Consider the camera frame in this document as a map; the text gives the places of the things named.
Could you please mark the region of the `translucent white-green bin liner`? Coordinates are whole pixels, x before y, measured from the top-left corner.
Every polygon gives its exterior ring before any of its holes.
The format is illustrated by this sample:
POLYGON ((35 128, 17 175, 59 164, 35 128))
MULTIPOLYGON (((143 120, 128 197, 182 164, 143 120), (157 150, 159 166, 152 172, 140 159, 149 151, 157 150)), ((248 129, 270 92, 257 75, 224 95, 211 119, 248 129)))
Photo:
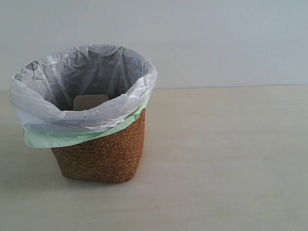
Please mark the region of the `translucent white-green bin liner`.
POLYGON ((66 147, 137 121, 156 78, 153 63, 132 49, 77 46, 22 68, 11 79, 9 100, 27 146, 66 147))

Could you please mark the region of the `brown cardboard egg carton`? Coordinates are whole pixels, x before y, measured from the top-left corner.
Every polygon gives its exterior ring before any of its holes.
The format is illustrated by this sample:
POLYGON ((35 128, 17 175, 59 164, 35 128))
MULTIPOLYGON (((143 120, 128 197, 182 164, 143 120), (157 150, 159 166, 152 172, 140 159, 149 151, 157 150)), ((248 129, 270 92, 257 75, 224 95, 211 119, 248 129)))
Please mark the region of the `brown cardboard egg carton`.
POLYGON ((110 100, 105 94, 79 95, 73 100, 73 111, 89 110, 110 100))

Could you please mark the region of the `woven brown wicker basket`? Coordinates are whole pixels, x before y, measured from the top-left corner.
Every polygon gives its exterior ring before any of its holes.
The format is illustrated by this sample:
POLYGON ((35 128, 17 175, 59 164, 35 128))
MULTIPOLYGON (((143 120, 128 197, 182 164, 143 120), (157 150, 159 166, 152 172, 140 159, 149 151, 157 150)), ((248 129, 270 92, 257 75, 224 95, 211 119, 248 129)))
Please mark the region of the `woven brown wicker basket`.
POLYGON ((131 180, 144 145, 145 112, 127 128, 91 141, 52 148, 62 175, 69 179, 102 183, 131 180))

